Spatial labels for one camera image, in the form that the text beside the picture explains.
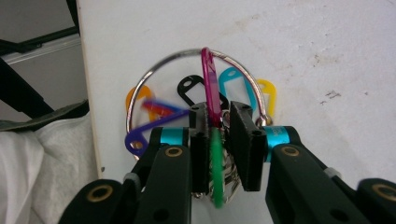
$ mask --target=plastic key tag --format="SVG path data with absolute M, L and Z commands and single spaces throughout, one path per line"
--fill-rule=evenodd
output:
M 202 69 L 204 71 L 204 85 L 206 93 L 206 104 L 208 115 L 212 126 L 219 128 L 221 119 L 221 108 L 219 98 L 219 84 L 216 76 L 216 68 L 213 55 L 209 48 L 201 50 Z
M 147 109 L 149 112 L 153 112 L 160 117 L 169 116 L 177 111 L 183 110 L 184 108 L 178 107 L 176 105 L 171 105 L 166 103 L 165 101 L 161 101 L 158 99 L 146 99 L 142 106 Z
M 133 87 L 128 92 L 128 95 L 126 96 L 125 106 L 126 106 L 127 110 L 128 110 L 128 107 L 129 107 L 129 103 L 131 102 L 132 95 L 134 94 L 134 90 L 135 90 L 135 87 Z M 136 100 L 139 100 L 139 99 L 141 99 L 143 97 L 145 97 L 146 99 L 152 99 L 152 98 L 154 98 L 154 93 L 151 92 L 149 87 L 143 86 L 142 89 L 140 90 L 139 94 L 137 94 L 137 99 Z M 149 121 L 156 120 L 157 119 L 156 113 L 149 111 L 148 112 L 148 119 L 149 119 Z
M 167 122 L 170 122 L 175 119 L 180 119 L 184 116 L 187 116 L 190 113 L 189 109 L 183 109 L 177 111 L 176 113 L 163 117 L 161 119 L 157 119 L 152 121 L 151 123 L 142 125 L 137 127 L 130 132 L 125 137 L 125 146 L 132 154 L 137 157 L 141 157 L 143 153 L 145 153 L 149 143 L 146 138 L 143 136 L 143 132 L 155 128 L 157 126 L 163 125 Z
M 213 180 L 213 201 L 216 208 L 221 208 L 223 205 L 224 195 L 224 176 L 222 169 L 222 143 L 219 129 L 212 128 L 210 140 L 210 155 L 211 155 L 211 171 Z
M 191 76 L 184 77 L 183 79 L 181 79 L 181 81 L 177 85 L 178 95 L 189 106 L 195 105 L 197 103 L 195 103 L 192 99 L 190 99 L 190 97 L 186 93 L 199 83 L 204 85 L 204 79 L 197 75 L 191 75 Z M 230 105 L 229 105 L 227 98 L 220 92 L 219 92 L 219 98 L 221 100 L 221 109 L 223 109 L 223 110 L 229 109 Z
M 257 79 L 257 83 L 259 84 L 262 93 L 268 94 L 268 114 L 271 118 L 275 115 L 275 106 L 276 106 L 276 87 L 270 81 L 264 79 Z
M 238 69 L 236 69 L 235 67 L 227 68 L 226 70 L 224 70 L 224 72 L 222 72 L 220 74 L 220 77 L 219 77 L 219 89 L 220 89 L 220 92 L 225 97 L 227 97 L 227 91 L 226 91 L 226 88 L 225 88 L 225 83 L 228 82 L 228 81 L 231 81 L 233 79 L 240 78 L 240 77 L 242 79 L 244 79 L 245 88 L 246 88 L 246 91 L 247 91 L 247 96 L 248 96 L 248 99 L 250 101 L 250 106 L 251 106 L 251 108 L 254 111 L 254 110 L 256 110 L 256 107 L 257 107 L 256 104 L 257 103 L 256 103 L 256 97 L 254 96 L 253 89 L 251 89 L 250 84 L 248 83 L 248 81 L 242 76 L 241 72 L 239 72 Z

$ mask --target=metal bar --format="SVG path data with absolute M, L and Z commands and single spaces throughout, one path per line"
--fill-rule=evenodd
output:
M 53 112 L 43 97 L 3 59 L 0 59 L 0 100 L 32 119 Z
M 76 0 L 66 0 L 66 2 L 70 11 L 70 15 L 72 16 L 73 19 L 73 23 L 78 28 L 78 33 L 79 33 L 77 2 Z
M 40 46 L 40 45 L 50 42 L 52 40 L 56 40 L 56 39 L 66 37 L 69 35 L 74 35 L 74 34 L 78 34 L 78 28 L 75 26 L 55 32 L 55 33 L 51 33 L 48 35 L 42 35 L 42 36 L 30 39 L 30 40 L 23 41 L 23 42 L 19 43 L 18 45 L 20 45 L 20 46 Z M 9 54 L 12 52 L 14 52 L 14 50 L 0 49 L 0 56 L 6 55 L 6 54 Z
M 32 49 L 37 49 L 40 47 L 41 47 L 41 45 L 22 45 L 22 44 L 17 44 L 14 42 L 0 39 L 0 48 L 13 50 L 18 53 L 24 53 L 26 51 L 29 51 Z
M 42 47 L 39 49 L 34 49 L 23 54 L 10 53 L 6 56 L 3 56 L 2 58 L 8 64 L 20 63 L 26 60 L 33 59 L 35 57 L 39 57 L 63 49 L 73 48 L 79 45 L 81 45 L 79 35 L 69 35 L 67 37 L 47 42 L 43 44 Z

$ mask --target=white table surface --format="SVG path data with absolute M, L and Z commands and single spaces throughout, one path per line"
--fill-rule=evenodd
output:
M 129 89 L 168 54 L 210 47 L 273 82 L 275 124 L 294 126 L 352 188 L 367 177 L 396 182 L 396 1 L 86 0 L 78 14 L 103 178 L 121 181 L 134 166 L 123 144 Z M 186 106 L 176 85 L 192 74 L 202 75 L 198 57 L 167 65 L 148 86 L 158 98 Z M 239 192 L 235 204 L 252 205 L 257 195 Z M 242 223 L 248 216 L 260 223 L 264 216 L 260 208 L 236 215 L 234 204 L 215 212 L 197 204 L 193 223 L 215 212 L 206 223 Z

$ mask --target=green key tag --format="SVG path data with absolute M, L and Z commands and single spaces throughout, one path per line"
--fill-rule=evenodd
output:
M 217 128 L 212 128 L 210 152 L 212 155 L 213 202 L 216 208 L 221 208 L 223 205 L 224 180 L 222 174 L 222 143 Z

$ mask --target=orange key tag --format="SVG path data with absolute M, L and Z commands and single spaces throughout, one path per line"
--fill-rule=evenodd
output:
M 128 95 L 126 96 L 125 99 L 125 106 L 126 110 L 128 110 L 129 103 L 131 102 L 132 95 L 134 94 L 135 87 L 133 87 L 129 92 Z M 137 94 L 136 100 L 139 100 L 141 98 L 147 98 L 147 99 L 152 99 L 154 97 L 154 93 L 151 92 L 151 89 L 147 86 L 143 86 L 142 89 L 140 89 L 139 94 Z M 154 121 L 157 119 L 157 115 L 154 112 L 148 111 L 148 119 L 149 121 Z

